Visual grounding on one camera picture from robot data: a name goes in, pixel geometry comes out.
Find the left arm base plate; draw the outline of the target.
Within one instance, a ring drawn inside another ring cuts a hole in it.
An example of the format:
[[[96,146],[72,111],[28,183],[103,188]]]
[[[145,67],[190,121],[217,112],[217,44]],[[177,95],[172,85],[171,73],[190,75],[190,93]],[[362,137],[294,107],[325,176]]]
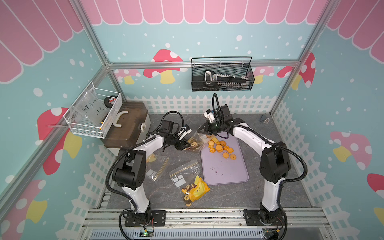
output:
[[[145,213],[133,213],[129,211],[124,213],[125,227],[164,227],[166,220],[166,211],[151,210]]]

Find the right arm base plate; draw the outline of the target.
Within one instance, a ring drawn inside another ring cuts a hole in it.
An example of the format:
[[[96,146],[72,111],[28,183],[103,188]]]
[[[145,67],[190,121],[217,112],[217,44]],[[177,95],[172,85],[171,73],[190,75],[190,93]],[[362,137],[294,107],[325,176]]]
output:
[[[284,214],[280,209],[273,212],[260,209],[244,209],[243,217],[247,226],[283,227],[287,220],[286,214]]]

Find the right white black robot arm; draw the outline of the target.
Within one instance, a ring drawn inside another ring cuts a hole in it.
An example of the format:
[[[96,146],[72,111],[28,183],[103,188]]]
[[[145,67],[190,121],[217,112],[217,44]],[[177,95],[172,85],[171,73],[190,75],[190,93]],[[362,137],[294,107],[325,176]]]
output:
[[[220,105],[217,94],[212,96],[212,108],[204,112],[206,122],[198,129],[198,133],[218,136],[227,133],[251,147],[261,158],[259,171],[264,178],[264,194],[257,212],[244,211],[247,220],[272,225],[281,220],[287,224],[285,210],[281,206],[281,195],[284,184],[303,180],[308,174],[308,166],[297,153],[287,148],[283,142],[274,142],[257,133],[240,118],[234,118],[227,105]],[[295,157],[302,165],[303,172],[296,178],[289,179],[291,169],[290,156]]]

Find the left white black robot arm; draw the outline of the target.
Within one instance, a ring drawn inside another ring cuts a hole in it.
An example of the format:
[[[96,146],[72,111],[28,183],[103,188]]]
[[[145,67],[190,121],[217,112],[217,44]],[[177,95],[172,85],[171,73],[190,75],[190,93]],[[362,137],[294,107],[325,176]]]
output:
[[[181,118],[181,126],[175,133],[173,127],[165,120],[171,114],[177,114]],[[124,210],[123,216],[131,217],[142,226],[153,220],[151,204],[143,187],[147,158],[155,151],[165,150],[169,146],[175,147],[177,151],[190,147],[186,135],[191,131],[181,113],[169,111],[163,115],[158,127],[147,134],[146,139],[129,147],[117,157],[107,172],[105,184],[111,193],[129,200],[131,208]]]

